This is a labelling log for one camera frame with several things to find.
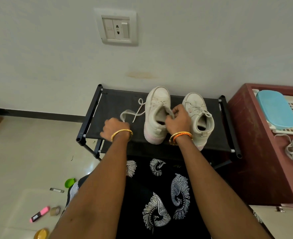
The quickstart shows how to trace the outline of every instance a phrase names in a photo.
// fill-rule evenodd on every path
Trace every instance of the tape roll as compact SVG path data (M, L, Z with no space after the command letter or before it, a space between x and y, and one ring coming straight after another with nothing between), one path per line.
M50 216L59 215L59 213L60 213L60 206L53 207L49 211Z

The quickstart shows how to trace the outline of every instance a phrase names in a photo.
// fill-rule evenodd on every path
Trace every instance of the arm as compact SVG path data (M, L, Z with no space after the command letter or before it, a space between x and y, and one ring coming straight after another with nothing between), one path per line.
M183 105L174 108L173 113L176 118L168 116L165 121L168 131L171 134L189 132L191 120ZM211 167L191 138L182 135L176 138L176 142L184 158L196 204L212 238L270 239L244 202Z
M129 129L116 118L105 121L101 137ZM80 187L52 232L56 238L115 238L125 191L129 132L119 132L102 161Z

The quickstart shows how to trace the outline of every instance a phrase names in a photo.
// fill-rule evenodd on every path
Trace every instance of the black printed cloth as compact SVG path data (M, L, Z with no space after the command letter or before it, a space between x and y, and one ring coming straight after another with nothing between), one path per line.
M197 208L185 167L172 161L168 163L145 157L127 161L117 238L211 239ZM69 188L66 208L88 176ZM249 209L270 234L258 215Z

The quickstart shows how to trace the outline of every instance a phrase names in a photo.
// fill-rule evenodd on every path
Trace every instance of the highlighter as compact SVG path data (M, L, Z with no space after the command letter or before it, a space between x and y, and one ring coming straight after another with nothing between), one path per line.
M49 210L50 210L50 207L49 206L46 206L44 209L42 209L41 211L39 211L36 215L34 215L33 217L31 217L29 221L31 223L37 221L40 217L42 217L44 214L46 214Z

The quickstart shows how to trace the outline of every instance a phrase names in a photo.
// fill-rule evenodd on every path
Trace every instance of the blue plastic box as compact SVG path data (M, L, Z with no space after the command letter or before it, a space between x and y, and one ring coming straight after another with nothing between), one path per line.
M263 110L266 119L277 130L293 127L293 112L285 97L277 91L262 90L256 98Z

